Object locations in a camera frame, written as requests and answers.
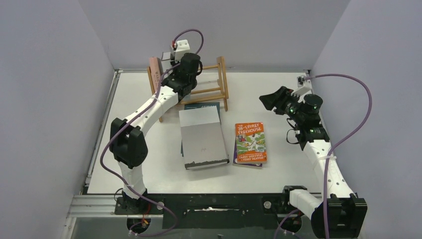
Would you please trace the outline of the brown Decorate Furniture book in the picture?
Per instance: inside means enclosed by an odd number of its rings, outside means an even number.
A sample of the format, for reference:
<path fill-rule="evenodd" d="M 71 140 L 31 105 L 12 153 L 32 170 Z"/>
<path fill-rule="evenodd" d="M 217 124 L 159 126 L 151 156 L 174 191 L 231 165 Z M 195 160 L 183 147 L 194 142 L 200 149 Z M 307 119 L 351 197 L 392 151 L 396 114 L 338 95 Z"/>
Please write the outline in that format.
<path fill-rule="evenodd" d="M 161 61 L 171 61 L 171 52 L 163 52 Z"/>

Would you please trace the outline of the pink Warm Chord book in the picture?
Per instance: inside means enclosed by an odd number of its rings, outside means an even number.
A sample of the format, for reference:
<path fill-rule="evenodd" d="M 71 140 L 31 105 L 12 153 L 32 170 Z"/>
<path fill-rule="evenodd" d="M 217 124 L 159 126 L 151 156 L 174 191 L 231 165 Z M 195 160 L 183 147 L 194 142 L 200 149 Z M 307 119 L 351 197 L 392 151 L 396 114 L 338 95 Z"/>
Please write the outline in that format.
<path fill-rule="evenodd" d="M 157 89 L 160 88 L 160 78 L 162 75 L 161 60 L 158 57 L 149 58 L 149 79 L 151 84 L 152 94 L 155 94 Z"/>

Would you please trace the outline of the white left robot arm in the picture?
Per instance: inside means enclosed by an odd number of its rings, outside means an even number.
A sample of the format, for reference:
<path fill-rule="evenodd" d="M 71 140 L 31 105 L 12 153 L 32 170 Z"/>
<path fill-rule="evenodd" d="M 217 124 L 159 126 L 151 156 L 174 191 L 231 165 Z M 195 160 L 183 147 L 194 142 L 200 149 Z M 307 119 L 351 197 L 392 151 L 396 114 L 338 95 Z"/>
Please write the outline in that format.
<path fill-rule="evenodd" d="M 138 200 L 146 192 L 142 175 L 142 163 L 148 154 L 145 137 L 167 110 L 191 93 L 201 71 L 200 56 L 184 54 L 180 63 L 162 76 L 160 88 L 145 104 L 126 118 L 112 121 L 109 149 L 119 164 L 125 197 Z"/>

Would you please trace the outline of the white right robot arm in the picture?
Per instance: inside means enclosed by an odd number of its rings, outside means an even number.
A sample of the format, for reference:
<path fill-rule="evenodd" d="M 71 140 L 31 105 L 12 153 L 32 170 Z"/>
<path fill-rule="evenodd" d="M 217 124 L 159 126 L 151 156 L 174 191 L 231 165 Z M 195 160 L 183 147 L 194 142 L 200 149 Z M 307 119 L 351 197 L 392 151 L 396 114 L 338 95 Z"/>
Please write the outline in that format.
<path fill-rule="evenodd" d="M 294 122 L 299 146 L 311 162 L 316 177 L 322 181 L 319 200 L 300 186 L 286 186 L 280 198 L 282 210 L 298 209 L 311 221 L 319 239 L 356 239 L 361 233 L 368 210 L 365 199 L 357 196 L 346 183 L 333 153 L 330 138 L 323 127 L 319 110 L 323 104 L 315 94 L 297 95 L 282 86 L 259 100 L 266 110 L 286 115 Z"/>

